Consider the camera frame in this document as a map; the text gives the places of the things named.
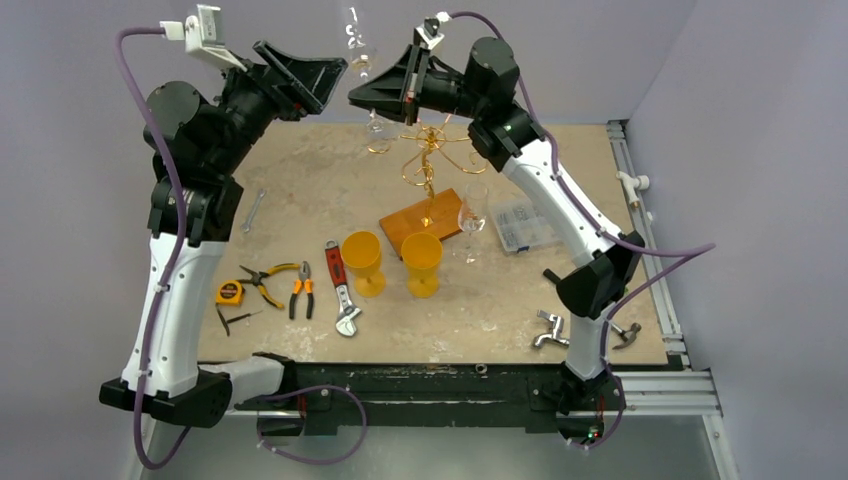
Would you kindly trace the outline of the chrome faucet tap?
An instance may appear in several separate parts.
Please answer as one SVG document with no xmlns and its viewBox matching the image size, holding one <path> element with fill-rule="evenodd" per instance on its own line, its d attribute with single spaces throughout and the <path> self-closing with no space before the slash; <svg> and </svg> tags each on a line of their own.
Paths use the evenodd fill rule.
<svg viewBox="0 0 848 480">
<path fill-rule="evenodd" d="M 534 337 L 532 341 L 532 347 L 534 349 L 540 349 L 546 343 L 557 344 L 563 347 L 570 346 L 570 340 L 563 336 L 565 320 L 562 316 L 544 310 L 538 310 L 536 316 L 549 323 L 549 330 L 546 333 Z"/>
</svg>

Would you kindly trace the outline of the clear plastic screw box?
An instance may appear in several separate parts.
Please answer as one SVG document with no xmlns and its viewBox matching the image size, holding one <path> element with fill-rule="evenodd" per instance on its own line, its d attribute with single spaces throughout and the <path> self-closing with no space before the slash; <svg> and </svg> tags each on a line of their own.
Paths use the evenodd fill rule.
<svg viewBox="0 0 848 480">
<path fill-rule="evenodd" d="M 490 204 L 489 216 L 506 254 L 521 254 L 561 242 L 547 219 L 527 198 Z"/>
</svg>

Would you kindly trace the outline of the black handled hammer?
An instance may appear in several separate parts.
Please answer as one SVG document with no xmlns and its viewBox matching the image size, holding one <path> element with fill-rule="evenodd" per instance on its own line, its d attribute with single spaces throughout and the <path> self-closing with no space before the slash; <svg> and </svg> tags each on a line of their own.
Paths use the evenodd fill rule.
<svg viewBox="0 0 848 480">
<path fill-rule="evenodd" d="M 553 284 L 557 284 L 560 281 L 560 278 L 550 269 L 545 269 L 542 275 Z M 613 347 L 614 350 L 622 350 L 628 348 L 635 342 L 636 338 L 638 337 L 638 334 L 642 330 L 642 325 L 638 322 L 632 323 L 627 329 L 622 328 L 612 320 L 609 321 L 609 324 L 611 330 L 620 339 L 620 343 Z"/>
</svg>

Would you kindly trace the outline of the black table front rail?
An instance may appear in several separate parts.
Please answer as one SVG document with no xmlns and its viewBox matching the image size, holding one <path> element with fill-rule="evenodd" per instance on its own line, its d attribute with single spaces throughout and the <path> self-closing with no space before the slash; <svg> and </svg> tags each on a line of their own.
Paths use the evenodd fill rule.
<svg viewBox="0 0 848 480">
<path fill-rule="evenodd" d="M 236 406 L 268 436 L 334 435 L 341 426 L 519 428 L 588 443 L 625 408 L 606 373 L 580 384 L 564 364 L 298 363 L 286 400 Z"/>
</svg>

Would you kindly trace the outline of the white pipe tee fitting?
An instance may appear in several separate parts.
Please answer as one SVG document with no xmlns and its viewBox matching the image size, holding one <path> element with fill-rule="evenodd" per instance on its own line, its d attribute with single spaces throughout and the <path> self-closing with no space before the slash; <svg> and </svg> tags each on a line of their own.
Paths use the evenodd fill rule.
<svg viewBox="0 0 848 480">
<path fill-rule="evenodd" d="M 641 193 L 650 188 L 650 178 L 647 175 L 631 176 L 623 171 L 617 171 L 616 178 L 622 186 L 629 207 L 638 209 L 642 204 Z"/>
</svg>

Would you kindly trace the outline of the clear wine glass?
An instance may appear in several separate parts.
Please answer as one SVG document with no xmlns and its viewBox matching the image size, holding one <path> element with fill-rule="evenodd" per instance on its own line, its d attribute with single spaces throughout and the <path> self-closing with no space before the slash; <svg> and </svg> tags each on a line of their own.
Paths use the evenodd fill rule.
<svg viewBox="0 0 848 480">
<path fill-rule="evenodd" d="M 344 53 L 357 85 L 371 79 L 376 63 L 376 47 L 366 32 L 361 1 L 338 1 Z M 365 123 L 366 148 L 370 153 L 386 153 L 396 139 L 395 125 L 380 117 L 374 109 L 368 111 Z"/>
<path fill-rule="evenodd" d="M 465 264 L 473 264 L 480 257 L 480 235 L 487 222 L 488 196 L 489 189 L 482 182 L 475 181 L 465 187 L 457 219 L 462 240 L 453 248 L 454 257 Z"/>
</svg>

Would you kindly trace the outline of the silver open end spanner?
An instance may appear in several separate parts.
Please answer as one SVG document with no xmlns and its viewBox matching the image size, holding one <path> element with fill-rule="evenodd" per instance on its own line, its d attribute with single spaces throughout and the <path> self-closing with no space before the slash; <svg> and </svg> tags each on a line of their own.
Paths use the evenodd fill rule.
<svg viewBox="0 0 848 480">
<path fill-rule="evenodd" d="M 258 214 L 261 203 L 262 203 L 262 201 L 263 201 L 263 199 L 266 195 L 267 195 L 267 190 L 264 189 L 264 188 L 261 188 L 257 191 L 256 197 L 255 197 L 255 199 L 254 199 L 254 201 L 253 201 L 253 203 L 252 203 L 252 205 L 251 205 L 251 207 L 248 211 L 248 214 L 247 214 L 244 222 L 241 224 L 240 229 L 243 233 L 247 234 L 252 230 L 254 220 L 255 220 L 255 218 Z"/>
</svg>

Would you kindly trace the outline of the yellow wine glass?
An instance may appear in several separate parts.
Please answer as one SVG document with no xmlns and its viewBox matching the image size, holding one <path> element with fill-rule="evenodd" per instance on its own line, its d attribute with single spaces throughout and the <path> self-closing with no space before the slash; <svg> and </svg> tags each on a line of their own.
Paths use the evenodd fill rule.
<svg viewBox="0 0 848 480">
<path fill-rule="evenodd" d="M 373 232 L 352 233 L 342 243 L 341 256 L 353 275 L 354 289 L 359 295 L 373 298 L 382 293 L 386 286 L 386 278 L 380 270 L 382 250 Z"/>
<path fill-rule="evenodd" d="M 432 234 L 418 232 L 404 240 L 401 258 L 407 270 L 406 287 L 413 296 L 429 298 L 438 291 L 442 255 L 442 243 Z"/>
</svg>

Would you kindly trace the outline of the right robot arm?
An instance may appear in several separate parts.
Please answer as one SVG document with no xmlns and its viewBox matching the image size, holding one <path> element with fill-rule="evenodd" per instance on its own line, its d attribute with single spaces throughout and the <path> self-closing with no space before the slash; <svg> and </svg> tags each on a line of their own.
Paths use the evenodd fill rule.
<svg viewBox="0 0 848 480">
<path fill-rule="evenodd" d="M 525 193 L 571 252 L 575 268 L 556 285 L 570 314 L 570 346 L 555 397 L 563 414 L 594 406 L 614 378 L 609 321 L 628 299 L 644 239 L 624 234 L 561 166 L 553 139 L 515 99 L 520 69 L 505 40 L 476 40 L 463 72 L 441 71 L 438 63 L 411 44 L 394 66 L 352 89 L 348 101 L 406 124 L 420 109 L 470 119 L 473 148 Z"/>
</svg>

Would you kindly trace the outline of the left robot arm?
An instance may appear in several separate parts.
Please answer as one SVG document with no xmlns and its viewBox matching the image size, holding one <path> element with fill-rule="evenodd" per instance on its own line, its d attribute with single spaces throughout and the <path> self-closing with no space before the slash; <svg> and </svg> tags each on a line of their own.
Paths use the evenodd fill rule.
<svg viewBox="0 0 848 480">
<path fill-rule="evenodd" d="M 339 57 L 300 58 L 266 41 L 258 62 L 223 73 L 208 101 L 170 81 L 142 99 L 156 183 L 148 227 L 151 264 L 137 340 L 122 372 L 101 386 L 103 404 L 178 426 L 210 428 L 235 404 L 260 396 L 284 409 L 298 382 L 284 360 L 261 354 L 220 368 L 198 365 L 211 284 L 230 240 L 243 188 L 238 166 L 275 120 L 323 112 L 347 70 Z"/>
</svg>

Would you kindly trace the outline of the aluminium frame rail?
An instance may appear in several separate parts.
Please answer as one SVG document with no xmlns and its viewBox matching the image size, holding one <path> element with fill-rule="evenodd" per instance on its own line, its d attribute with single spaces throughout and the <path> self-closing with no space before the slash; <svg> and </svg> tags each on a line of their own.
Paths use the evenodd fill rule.
<svg viewBox="0 0 848 480">
<path fill-rule="evenodd" d="M 636 176 L 627 144 L 622 121 L 610 121 L 607 126 L 615 164 L 618 170 Z M 637 198 L 642 202 L 638 207 L 629 207 L 629 215 L 634 227 L 646 240 L 649 249 L 656 249 L 651 228 L 651 215 L 645 206 L 641 192 Z M 664 271 L 666 260 L 660 257 L 645 256 L 643 265 L 650 278 Z M 679 371 L 627 371 L 622 377 L 628 415 L 645 416 L 720 416 L 720 402 L 714 381 L 709 371 L 694 371 L 691 368 L 682 327 L 677 319 L 666 278 L 650 285 L 650 294 L 656 309 L 659 330 L 667 356 L 672 366 L 680 363 Z"/>
</svg>

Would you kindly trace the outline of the yellow long nose pliers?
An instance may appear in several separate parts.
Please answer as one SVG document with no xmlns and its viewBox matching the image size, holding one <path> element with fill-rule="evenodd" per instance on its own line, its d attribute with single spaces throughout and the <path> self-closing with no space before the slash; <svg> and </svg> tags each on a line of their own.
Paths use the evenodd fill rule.
<svg viewBox="0 0 848 480">
<path fill-rule="evenodd" d="M 272 267 L 270 267 L 266 270 L 253 270 L 253 269 L 248 268 L 244 265 L 240 265 L 239 268 L 249 275 L 248 278 L 238 279 L 239 283 L 241 283 L 243 285 L 254 286 L 259 291 L 259 293 L 261 294 L 262 298 L 265 300 L 266 303 L 268 303 L 269 305 L 271 305 L 271 306 L 273 306 L 273 307 L 275 307 L 279 310 L 283 310 L 285 308 L 285 305 L 282 302 L 275 299 L 269 293 L 267 286 L 265 285 L 264 281 L 267 278 L 270 278 L 271 276 L 274 276 L 274 275 L 281 273 L 281 272 L 284 272 L 284 271 L 298 270 L 300 268 L 300 264 L 299 263 L 282 263 L 282 264 L 274 265 L 274 266 L 272 266 Z"/>
</svg>

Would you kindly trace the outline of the small black hex key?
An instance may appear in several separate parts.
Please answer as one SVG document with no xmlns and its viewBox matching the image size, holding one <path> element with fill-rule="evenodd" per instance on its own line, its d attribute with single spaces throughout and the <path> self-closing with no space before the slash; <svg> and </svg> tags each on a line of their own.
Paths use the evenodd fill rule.
<svg viewBox="0 0 848 480">
<path fill-rule="evenodd" d="M 225 331 L 225 334 L 226 334 L 227 337 L 231 336 L 231 328 L 230 328 L 231 324 L 238 323 L 240 321 L 246 320 L 246 319 L 248 319 L 252 316 L 255 316 L 255 315 L 258 315 L 259 313 L 261 313 L 261 311 L 250 312 L 250 313 L 237 315 L 237 316 L 234 316 L 234 317 L 231 317 L 231 318 L 227 318 L 218 305 L 215 306 L 215 312 L 218 316 L 218 319 L 219 319 L 221 325 L 224 328 L 224 331 Z"/>
</svg>

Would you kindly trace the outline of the yellow tape measure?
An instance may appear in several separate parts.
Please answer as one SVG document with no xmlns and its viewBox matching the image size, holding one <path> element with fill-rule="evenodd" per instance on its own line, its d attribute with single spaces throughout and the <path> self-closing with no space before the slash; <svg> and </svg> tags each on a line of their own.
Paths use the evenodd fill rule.
<svg viewBox="0 0 848 480">
<path fill-rule="evenodd" d="M 215 305 L 239 307 L 243 304 L 244 297 L 244 286 L 240 281 L 225 281 L 216 289 Z"/>
</svg>

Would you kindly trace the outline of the red adjustable wrench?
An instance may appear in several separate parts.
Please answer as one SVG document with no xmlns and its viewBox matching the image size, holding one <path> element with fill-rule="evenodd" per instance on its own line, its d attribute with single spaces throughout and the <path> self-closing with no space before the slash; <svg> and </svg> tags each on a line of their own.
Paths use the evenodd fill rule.
<svg viewBox="0 0 848 480">
<path fill-rule="evenodd" d="M 336 240 L 326 241 L 325 258 L 339 304 L 339 313 L 335 323 L 336 331 L 344 337 L 353 337 L 357 333 L 355 319 L 362 313 L 362 310 L 351 298 L 345 265 L 341 258 L 339 243 Z"/>
</svg>

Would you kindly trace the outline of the orange black pliers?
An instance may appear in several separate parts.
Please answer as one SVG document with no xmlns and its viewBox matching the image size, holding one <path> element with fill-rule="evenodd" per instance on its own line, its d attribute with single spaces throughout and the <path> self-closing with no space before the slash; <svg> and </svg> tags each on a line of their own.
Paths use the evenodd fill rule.
<svg viewBox="0 0 848 480">
<path fill-rule="evenodd" d="M 304 293 L 307 299 L 306 319 L 311 320 L 314 312 L 314 293 L 313 281 L 311 279 L 311 266 L 308 261 L 303 261 L 298 269 L 298 279 L 296 280 L 293 291 L 289 298 L 289 319 L 294 320 L 296 316 L 296 306 L 299 296 Z"/>
</svg>

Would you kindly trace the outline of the wooden rack base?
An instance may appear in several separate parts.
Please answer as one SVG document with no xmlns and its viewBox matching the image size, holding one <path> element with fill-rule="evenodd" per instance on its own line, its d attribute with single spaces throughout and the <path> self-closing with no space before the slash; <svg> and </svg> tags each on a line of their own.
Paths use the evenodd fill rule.
<svg viewBox="0 0 848 480">
<path fill-rule="evenodd" d="M 433 201 L 422 200 L 379 220 L 395 254 L 401 258 L 402 244 L 414 233 L 424 232 L 440 241 L 458 235 L 462 200 L 452 188 L 437 193 Z"/>
</svg>

